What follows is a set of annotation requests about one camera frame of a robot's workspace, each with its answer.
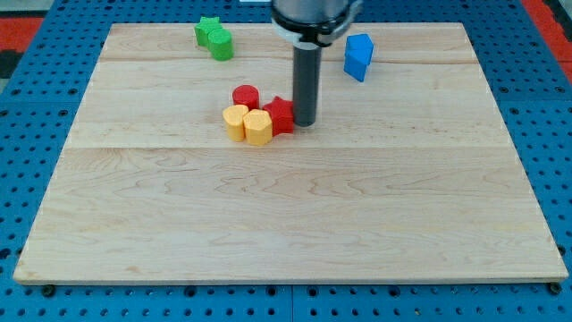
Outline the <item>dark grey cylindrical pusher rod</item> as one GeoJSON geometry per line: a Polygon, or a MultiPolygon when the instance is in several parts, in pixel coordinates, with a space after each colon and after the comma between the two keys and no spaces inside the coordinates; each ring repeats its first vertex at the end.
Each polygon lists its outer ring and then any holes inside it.
{"type": "Polygon", "coordinates": [[[322,49],[293,50],[292,102],[294,123],[308,127],[315,123],[319,94],[322,49]]]}

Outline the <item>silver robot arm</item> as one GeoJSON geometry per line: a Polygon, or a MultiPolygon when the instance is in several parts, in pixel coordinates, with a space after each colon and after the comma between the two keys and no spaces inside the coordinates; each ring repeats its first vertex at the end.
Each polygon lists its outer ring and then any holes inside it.
{"type": "Polygon", "coordinates": [[[356,19],[361,0],[272,0],[272,24],[293,45],[294,123],[315,123],[322,50],[340,38],[356,19]]]}

